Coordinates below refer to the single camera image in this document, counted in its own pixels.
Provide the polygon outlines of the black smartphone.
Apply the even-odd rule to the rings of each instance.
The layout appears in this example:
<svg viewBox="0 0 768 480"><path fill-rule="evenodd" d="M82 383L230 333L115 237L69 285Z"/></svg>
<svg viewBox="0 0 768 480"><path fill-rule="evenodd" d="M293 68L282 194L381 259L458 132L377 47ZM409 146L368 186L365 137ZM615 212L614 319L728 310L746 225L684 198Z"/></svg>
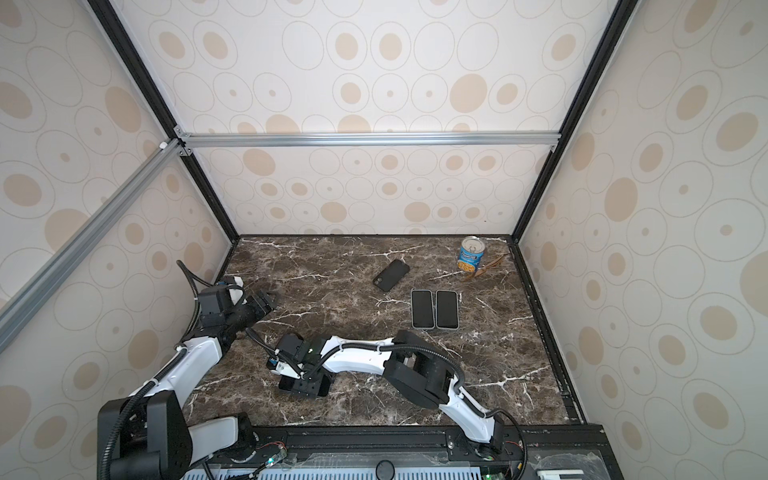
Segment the black smartphone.
<svg viewBox="0 0 768 480"><path fill-rule="evenodd" d="M326 374L318 374L315 377L293 379L289 391L295 395L307 398L322 398L329 393L333 378Z"/></svg>

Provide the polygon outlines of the light blue phone case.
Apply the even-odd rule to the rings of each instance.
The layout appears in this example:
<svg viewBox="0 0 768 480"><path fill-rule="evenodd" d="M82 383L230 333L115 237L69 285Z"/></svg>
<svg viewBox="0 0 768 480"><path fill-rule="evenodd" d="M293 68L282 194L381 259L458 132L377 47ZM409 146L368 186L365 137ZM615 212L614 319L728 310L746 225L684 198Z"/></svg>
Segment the light blue phone case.
<svg viewBox="0 0 768 480"><path fill-rule="evenodd" d="M430 290L411 291L411 315L414 329L429 330L435 327L434 302Z"/></svg>

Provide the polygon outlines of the light blue cased phone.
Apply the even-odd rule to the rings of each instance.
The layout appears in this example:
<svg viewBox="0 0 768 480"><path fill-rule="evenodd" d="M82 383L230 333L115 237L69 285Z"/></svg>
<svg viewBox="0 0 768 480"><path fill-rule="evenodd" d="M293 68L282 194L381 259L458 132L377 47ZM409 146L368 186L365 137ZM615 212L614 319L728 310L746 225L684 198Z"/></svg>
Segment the light blue cased phone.
<svg viewBox="0 0 768 480"><path fill-rule="evenodd" d="M459 328L459 296L455 291L436 292L436 326L443 330Z"/></svg>

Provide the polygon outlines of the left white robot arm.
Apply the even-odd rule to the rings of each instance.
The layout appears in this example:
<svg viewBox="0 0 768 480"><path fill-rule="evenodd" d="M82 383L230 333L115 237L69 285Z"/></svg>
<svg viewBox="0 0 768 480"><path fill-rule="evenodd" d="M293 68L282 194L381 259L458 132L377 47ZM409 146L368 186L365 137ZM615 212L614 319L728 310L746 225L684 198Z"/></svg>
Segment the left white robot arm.
<svg viewBox="0 0 768 480"><path fill-rule="evenodd" d="M255 454L258 437L246 414L189 426L183 407L237 335L274 311L274 300L224 282L205 288L196 300L199 328L188 332L174 356L135 392L100 409L98 478L181 479L218 453L239 462Z"/></svg>

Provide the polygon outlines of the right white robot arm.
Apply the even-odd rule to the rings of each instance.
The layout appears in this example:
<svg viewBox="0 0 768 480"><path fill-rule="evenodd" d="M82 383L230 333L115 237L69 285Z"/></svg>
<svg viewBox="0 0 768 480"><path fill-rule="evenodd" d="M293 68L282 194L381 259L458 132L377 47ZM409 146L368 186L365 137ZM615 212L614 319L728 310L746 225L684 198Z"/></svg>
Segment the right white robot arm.
<svg viewBox="0 0 768 480"><path fill-rule="evenodd" d="M281 390L309 398L326 396L340 373L380 376L409 402L448 416L484 455L502 450L503 421L470 395L463 370L445 352L413 332L372 341L286 334L266 366Z"/></svg>

